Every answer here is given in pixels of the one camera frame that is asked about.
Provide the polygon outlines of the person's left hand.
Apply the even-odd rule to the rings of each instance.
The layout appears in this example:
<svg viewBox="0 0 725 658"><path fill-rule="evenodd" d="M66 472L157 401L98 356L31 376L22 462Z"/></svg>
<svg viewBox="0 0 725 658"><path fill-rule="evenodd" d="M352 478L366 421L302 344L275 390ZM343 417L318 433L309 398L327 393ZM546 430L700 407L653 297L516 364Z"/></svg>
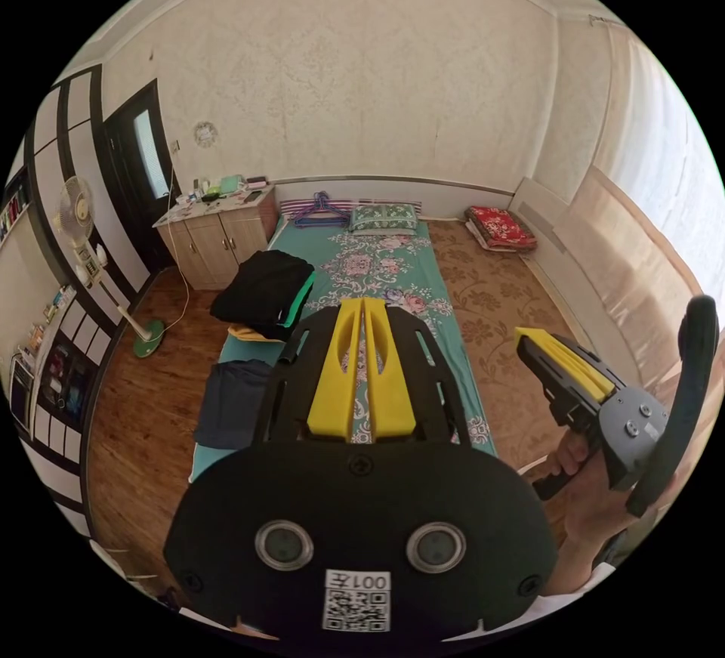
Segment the person's left hand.
<svg viewBox="0 0 725 658"><path fill-rule="evenodd" d="M277 638L274 635L270 635L254 626L250 626L246 623L243 623L241 619L237 619L236 624L234 627L231 628L233 632L239 633L241 635L245 635L248 637L253 638L260 638L270 641L278 641L279 638Z"/></svg>

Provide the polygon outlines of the person's right hand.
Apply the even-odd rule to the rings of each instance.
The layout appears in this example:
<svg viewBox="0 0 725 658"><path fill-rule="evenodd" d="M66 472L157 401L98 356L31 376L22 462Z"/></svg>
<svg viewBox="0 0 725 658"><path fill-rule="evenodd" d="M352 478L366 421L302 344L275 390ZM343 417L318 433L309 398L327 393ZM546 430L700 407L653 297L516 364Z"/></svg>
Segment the person's right hand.
<svg viewBox="0 0 725 658"><path fill-rule="evenodd" d="M568 561L590 568L611 538L635 524L627 510L629 493L609 488L609 475L601 451L592 456L584 436L568 430L548 457L553 476L569 476L566 485L562 547Z"/></svg>

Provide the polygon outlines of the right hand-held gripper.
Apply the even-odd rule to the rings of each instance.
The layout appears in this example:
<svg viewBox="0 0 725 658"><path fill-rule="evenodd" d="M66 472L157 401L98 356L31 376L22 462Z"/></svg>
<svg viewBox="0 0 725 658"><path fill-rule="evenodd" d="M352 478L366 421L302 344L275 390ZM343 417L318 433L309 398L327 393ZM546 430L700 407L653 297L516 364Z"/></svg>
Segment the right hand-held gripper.
<svg viewBox="0 0 725 658"><path fill-rule="evenodd" d="M515 328L519 359L540 381L555 422L603 453L609 488L631 501L657 501L670 468L656 460L668 413L647 391L625 384L596 354L544 329Z"/></svg>

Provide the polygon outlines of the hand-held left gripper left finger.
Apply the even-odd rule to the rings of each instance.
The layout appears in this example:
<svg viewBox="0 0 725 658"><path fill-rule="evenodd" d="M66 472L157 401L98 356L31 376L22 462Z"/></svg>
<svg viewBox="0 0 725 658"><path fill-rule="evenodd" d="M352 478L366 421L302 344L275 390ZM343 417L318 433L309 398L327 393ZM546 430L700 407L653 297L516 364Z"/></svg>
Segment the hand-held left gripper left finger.
<svg viewBox="0 0 725 658"><path fill-rule="evenodd" d="M341 301L307 417L307 427L313 437L350 437L352 434L362 320L360 298Z"/></svg>

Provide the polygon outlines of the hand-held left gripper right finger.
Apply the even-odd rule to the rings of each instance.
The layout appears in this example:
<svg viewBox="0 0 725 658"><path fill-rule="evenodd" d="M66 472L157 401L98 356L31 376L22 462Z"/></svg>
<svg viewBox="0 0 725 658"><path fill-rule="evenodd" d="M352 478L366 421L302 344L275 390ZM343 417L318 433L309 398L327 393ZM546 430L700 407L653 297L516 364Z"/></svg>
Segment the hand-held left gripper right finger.
<svg viewBox="0 0 725 658"><path fill-rule="evenodd" d="M364 298L363 317L372 437L410 437L415 417L385 301Z"/></svg>

